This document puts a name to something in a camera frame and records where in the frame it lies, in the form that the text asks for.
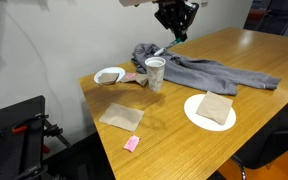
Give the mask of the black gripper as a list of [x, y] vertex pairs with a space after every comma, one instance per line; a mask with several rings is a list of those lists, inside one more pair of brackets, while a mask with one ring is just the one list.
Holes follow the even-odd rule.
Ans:
[[185, 42], [187, 29], [194, 21], [199, 4], [188, 0], [159, 0], [157, 4], [154, 16], [166, 29], [174, 31], [176, 39]]

